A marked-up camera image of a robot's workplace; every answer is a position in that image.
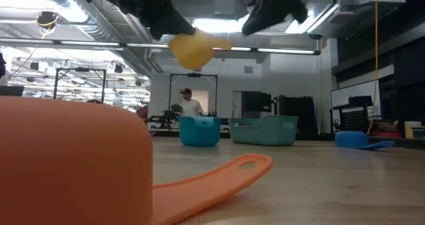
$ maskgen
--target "wooden table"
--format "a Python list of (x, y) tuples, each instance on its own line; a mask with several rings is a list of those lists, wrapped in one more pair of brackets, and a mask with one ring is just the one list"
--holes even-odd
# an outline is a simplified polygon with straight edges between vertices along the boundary
[(226, 139), (196, 148), (157, 137), (154, 182), (197, 175), (243, 153), (270, 155), (274, 166), (234, 198), (182, 224), (425, 224), (425, 150), (362, 151), (319, 141), (260, 147)]

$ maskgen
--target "hole in handle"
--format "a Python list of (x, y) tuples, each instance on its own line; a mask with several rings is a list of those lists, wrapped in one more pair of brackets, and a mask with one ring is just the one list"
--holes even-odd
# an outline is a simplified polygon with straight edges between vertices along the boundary
[(245, 170), (245, 169), (251, 169), (255, 167), (256, 162), (255, 161), (248, 161), (241, 165), (239, 165), (239, 169)]

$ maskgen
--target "whiteboard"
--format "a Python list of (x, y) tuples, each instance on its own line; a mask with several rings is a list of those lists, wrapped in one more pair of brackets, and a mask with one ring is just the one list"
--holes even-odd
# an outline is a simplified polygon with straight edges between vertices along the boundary
[[(375, 91), (375, 81), (365, 82), (362, 84), (357, 84), (354, 86), (349, 86), (346, 88), (341, 88), (338, 90), (332, 91), (332, 108), (335, 106), (342, 106), (348, 104), (348, 98), (353, 96), (371, 96), (373, 101), (373, 94)], [(381, 115), (381, 99), (379, 97), (379, 82), (377, 82), (377, 98), (375, 100), (375, 115)], [(368, 107), (368, 114), (372, 116), (373, 107)], [(339, 123), (339, 111), (332, 109), (333, 120), (338, 119)]]

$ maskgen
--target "teal plastic bin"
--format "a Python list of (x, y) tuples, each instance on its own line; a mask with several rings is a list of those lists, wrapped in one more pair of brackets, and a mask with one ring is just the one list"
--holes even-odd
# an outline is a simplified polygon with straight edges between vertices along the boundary
[(180, 116), (178, 119), (180, 141), (183, 145), (210, 147), (220, 141), (220, 118)]
[(298, 117), (271, 115), (263, 119), (230, 119), (230, 137), (235, 143), (290, 146), (295, 142)]

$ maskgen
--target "ductwork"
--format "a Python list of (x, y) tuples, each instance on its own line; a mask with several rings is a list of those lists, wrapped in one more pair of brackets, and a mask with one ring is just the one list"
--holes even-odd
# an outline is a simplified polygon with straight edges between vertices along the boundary
[[(49, 0), (55, 2), (62, 8), (60, 14), (69, 21), (78, 23), (88, 23), (95, 26), (79, 27), (87, 35), (98, 41), (122, 42), (124, 39), (111, 26), (103, 15), (89, 4), (86, 0)], [(123, 51), (113, 52), (122, 57), (134, 72), (138, 74), (149, 74), (152, 69), (152, 62), (149, 58), (138, 56), (132, 49), (126, 48)]]

